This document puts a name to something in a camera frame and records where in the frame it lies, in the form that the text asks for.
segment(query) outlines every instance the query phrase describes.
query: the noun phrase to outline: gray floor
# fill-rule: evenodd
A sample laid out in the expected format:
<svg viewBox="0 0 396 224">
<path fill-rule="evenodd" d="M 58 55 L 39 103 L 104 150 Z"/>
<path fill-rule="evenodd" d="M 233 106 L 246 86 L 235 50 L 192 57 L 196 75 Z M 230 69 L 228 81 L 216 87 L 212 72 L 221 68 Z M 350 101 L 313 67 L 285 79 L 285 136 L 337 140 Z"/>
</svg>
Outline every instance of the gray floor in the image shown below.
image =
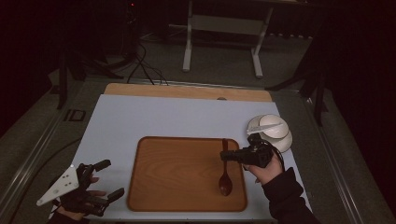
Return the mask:
<svg viewBox="0 0 396 224">
<path fill-rule="evenodd" d="M 181 71 L 184 46 L 177 38 L 167 43 L 142 41 L 147 49 L 145 62 L 160 69 L 170 85 L 221 85 L 263 90 L 264 87 L 291 77 L 310 43 L 310 40 L 300 38 L 285 40 L 267 37 L 260 53 L 265 77 L 257 79 L 254 77 L 250 52 L 246 45 L 230 47 L 215 43 L 219 46 L 214 47 L 213 43 L 205 43 L 200 39 L 195 41 L 197 44 L 192 49 L 189 73 Z M 126 67 L 117 74 L 128 77 L 132 69 L 132 66 Z M 158 80 L 158 76 L 152 70 L 148 71 L 153 79 Z M 138 69 L 132 82 L 148 83 L 144 78 L 143 71 Z M 125 81 L 126 78 L 112 80 L 93 74 L 87 77 L 85 82 L 71 81 L 69 101 L 61 111 L 56 110 L 57 95 L 44 95 L 0 139 L 0 181 L 4 183 L 1 192 L 14 192 L 7 191 L 7 187 L 13 183 L 15 174 L 26 172 L 19 168 L 29 162 L 26 159 L 31 151 L 40 146 L 43 151 L 38 156 L 39 162 L 31 167 L 35 170 L 56 150 L 80 138 L 106 84 Z M 365 166 L 353 136 L 332 100 L 331 93 L 326 91 L 325 94 L 324 102 L 328 111 L 322 113 L 324 125 L 320 128 L 312 119 L 312 108 L 307 102 L 308 99 L 301 98 L 296 91 L 300 84 L 271 93 L 281 117 L 288 122 L 293 131 L 293 154 L 314 214 L 322 223 L 396 223 Z M 68 109 L 84 110 L 87 117 L 82 122 L 64 121 Z M 13 223 L 46 221 L 50 206 L 37 207 L 35 202 L 46 191 L 51 179 L 62 173 L 70 164 L 77 148 L 78 143 L 67 147 L 50 160 L 34 178 L 22 198 L 22 204 Z M 13 199 L 17 201 L 21 190 L 15 193 Z M 1 204 L 4 204 L 6 197 L 7 195 L 3 195 Z M 356 213 L 349 212 L 347 203 L 351 202 L 354 204 L 349 206 L 355 205 L 358 209 Z M 8 203 L 8 208 L 3 210 L 11 214 L 15 206 L 15 203 Z"/>
</svg>

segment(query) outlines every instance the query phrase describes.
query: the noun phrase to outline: human hand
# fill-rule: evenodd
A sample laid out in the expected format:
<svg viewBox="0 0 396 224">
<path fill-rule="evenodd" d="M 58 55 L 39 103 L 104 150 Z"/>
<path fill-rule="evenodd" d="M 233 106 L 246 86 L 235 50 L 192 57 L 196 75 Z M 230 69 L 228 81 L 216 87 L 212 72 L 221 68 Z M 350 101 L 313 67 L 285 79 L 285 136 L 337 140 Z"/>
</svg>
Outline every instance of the human hand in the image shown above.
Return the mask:
<svg viewBox="0 0 396 224">
<path fill-rule="evenodd" d="M 96 183 L 98 181 L 99 181 L 99 177 L 91 176 L 91 183 Z M 88 190 L 88 192 L 91 194 L 91 196 L 95 196 L 95 197 L 102 197 L 106 195 L 106 193 L 101 190 Z M 76 221 L 82 220 L 87 215 L 85 213 L 75 213 L 75 212 L 67 211 L 66 209 L 64 209 L 64 207 L 62 207 L 62 205 L 56 210 L 56 212 L 64 216 L 70 217 Z"/>
<path fill-rule="evenodd" d="M 255 165 L 244 165 L 244 167 L 257 177 L 256 183 L 261 183 L 262 185 L 270 182 L 283 172 L 282 163 L 275 153 L 265 168 Z"/>
</svg>

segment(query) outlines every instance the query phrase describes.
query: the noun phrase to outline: person's arm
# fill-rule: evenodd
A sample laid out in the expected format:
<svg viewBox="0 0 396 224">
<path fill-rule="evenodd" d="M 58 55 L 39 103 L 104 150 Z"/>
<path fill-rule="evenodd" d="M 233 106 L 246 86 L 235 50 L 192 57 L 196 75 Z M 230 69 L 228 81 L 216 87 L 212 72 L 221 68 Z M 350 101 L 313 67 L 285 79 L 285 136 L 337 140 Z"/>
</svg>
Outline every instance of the person's arm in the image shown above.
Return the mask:
<svg viewBox="0 0 396 224">
<path fill-rule="evenodd" d="M 48 224 L 88 224 L 90 221 L 84 218 L 84 214 L 72 213 L 64 210 L 63 207 L 59 207 L 56 212 L 53 213 Z"/>
<path fill-rule="evenodd" d="M 296 181 L 294 170 L 283 172 L 281 162 L 276 154 L 265 168 L 245 165 L 262 184 L 264 194 L 269 200 L 271 216 L 282 224 L 317 224 L 320 223 L 305 206 L 304 192 Z"/>
<path fill-rule="evenodd" d="M 279 223 L 319 223 L 301 197 L 304 190 L 296 181 L 294 170 L 276 176 L 262 185 L 265 196 L 270 202 L 270 213 Z"/>
</svg>

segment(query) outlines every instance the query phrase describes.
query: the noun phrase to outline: black sleeve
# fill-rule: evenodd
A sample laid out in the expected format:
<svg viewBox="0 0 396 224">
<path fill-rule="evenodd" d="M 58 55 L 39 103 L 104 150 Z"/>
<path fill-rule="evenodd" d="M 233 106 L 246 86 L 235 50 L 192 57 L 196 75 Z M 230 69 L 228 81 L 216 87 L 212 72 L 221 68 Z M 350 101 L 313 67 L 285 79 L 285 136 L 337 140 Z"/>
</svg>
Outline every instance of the black sleeve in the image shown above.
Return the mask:
<svg viewBox="0 0 396 224">
<path fill-rule="evenodd" d="M 305 206 L 305 199 L 301 197 L 304 190 L 296 181 L 292 168 L 278 175 L 262 188 L 270 202 L 271 216 L 276 218 L 279 223 L 320 223 Z"/>
<path fill-rule="evenodd" d="M 83 218 L 81 221 L 75 221 L 74 219 L 64 216 L 60 213 L 54 212 L 47 224 L 88 224 L 90 221 L 87 218 Z"/>
</svg>

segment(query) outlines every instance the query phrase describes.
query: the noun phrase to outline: metal frame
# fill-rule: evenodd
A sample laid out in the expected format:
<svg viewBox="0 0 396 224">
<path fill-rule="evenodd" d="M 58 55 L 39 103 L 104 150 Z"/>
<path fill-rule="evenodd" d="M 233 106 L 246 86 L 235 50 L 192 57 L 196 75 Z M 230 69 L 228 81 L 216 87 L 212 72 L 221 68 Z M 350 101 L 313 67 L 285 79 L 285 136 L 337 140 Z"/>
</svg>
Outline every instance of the metal frame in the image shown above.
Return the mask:
<svg viewBox="0 0 396 224">
<path fill-rule="evenodd" d="M 189 17 L 187 19 L 187 44 L 186 50 L 184 52 L 183 71 L 190 71 L 192 30 L 206 30 L 242 35 L 257 35 L 259 37 L 259 40 L 257 45 L 251 49 L 251 56 L 253 60 L 256 78 L 262 78 L 262 65 L 260 63 L 259 52 L 262 48 L 262 41 L 265 38 L 265 33 L 271 20 L 273 10 L 273 7 L 270 7 L 268 9 L 265 21 L 194 15 L 192 13 L 192 0 L 190 0 Z"/>
</svg>

